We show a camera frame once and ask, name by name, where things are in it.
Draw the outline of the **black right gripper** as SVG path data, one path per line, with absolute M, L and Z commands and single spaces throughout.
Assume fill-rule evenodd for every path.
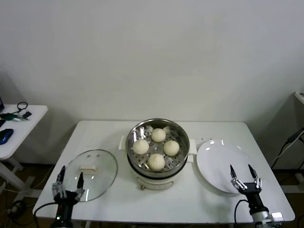
M 230 165 L 230 175 L 231 175 L 231 183 L 232 185 L 239 190 L 240 194 L 243 195 L 255 195 L 259 194 L 262 190 L 262 179 L 258 177 L 257 172 L 252 168 L 252 166 L 248 165 L 250 173 L 254 179 L 254 182 L 245 182 L 243 183 L 240 179 L 237 178 L 234 168 Z

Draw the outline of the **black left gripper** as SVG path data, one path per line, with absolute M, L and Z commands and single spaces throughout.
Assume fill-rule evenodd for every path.
M 71 192 L 71 191 L 66 191 L 65 186 L 63 184 L 65 171 L 66 171 L 66 167 L 63 166 L 57 176 L 56 182 L 52 184 L 52 193 L 53 193 L 54 201 L 59 205 L 75 205 L 78 203 L 78 199 L 80 199 L 85 192 L 85 190 L 83 189 L 84 186 L 83 173 L 81 172 L 78 178 L 76 192 Z

